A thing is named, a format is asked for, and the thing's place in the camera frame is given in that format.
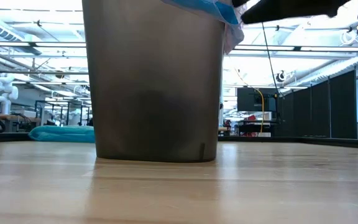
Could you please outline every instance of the trash can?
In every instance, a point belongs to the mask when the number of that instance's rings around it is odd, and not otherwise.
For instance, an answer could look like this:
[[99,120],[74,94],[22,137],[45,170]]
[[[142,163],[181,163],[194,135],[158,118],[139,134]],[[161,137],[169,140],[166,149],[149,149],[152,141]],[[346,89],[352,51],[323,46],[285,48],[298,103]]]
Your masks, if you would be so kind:
[[160,0],[83,0],[96,154],[216,157],[224,24]]

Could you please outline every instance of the fluorescent light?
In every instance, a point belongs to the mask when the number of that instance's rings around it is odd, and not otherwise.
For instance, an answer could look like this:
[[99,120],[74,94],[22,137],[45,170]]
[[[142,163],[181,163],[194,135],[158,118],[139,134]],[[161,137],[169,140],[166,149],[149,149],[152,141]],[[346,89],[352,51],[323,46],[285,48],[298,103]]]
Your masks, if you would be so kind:
[[53,102],[52,104],[55,104],[55,105],[67,105],[68,102]]
[[74,94],[70,91],[61,91],[61,90],[58,90],[56,91],[57,93],[63,95],[63,96],[77,96],[77,94]]
[[38,85],[61,85],[62,83],[58,82],[30,82],[31,84],[38,84]]
[[223,87],[233,87],[233,88],[243,88],[243,87],[247,87],[247,85],[222,85]]
[[332,51],[344,51],[344,52],[357,52],[358,47],[302,47],[301,51],[321,51],[321,52],[332,52]]
[[71,82],[71,83],[66,83],[66,85],[89,85],[89,83],[87,83],[87,82]]
[[295,47],[290,46],[261,46],[261,45],[238,45],[234,50],[277,50],[277,51],[291,51]]
[[36,42],[38,47],[86,47],[86,43]]
[[30,44],[26,42],[16,42],[16,41],[0,41],[1,47],[29,47]]
[[289,88],[291,90],[304,90],[304,89],[307,89],[308,87],[305,87],[305,86],[285,86],[284,88]]
[[249,88],[276,88],[275,86],[248,86]]
[[48,89],[47,87],[44,87],[44,86],[40,86],[40,85],[34,85],[34,86],[37,87],[40,90],[51,91],[50,89]]

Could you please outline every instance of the table surface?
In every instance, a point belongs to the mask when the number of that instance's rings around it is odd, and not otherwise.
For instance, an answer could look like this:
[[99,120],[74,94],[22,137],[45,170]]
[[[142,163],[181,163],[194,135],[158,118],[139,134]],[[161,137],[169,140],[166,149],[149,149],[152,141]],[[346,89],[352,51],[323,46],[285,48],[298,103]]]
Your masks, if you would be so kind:
[[358,223],[358,149],[218,144],[199,164],[97,159],[94,144],[0,143],[2,223]]

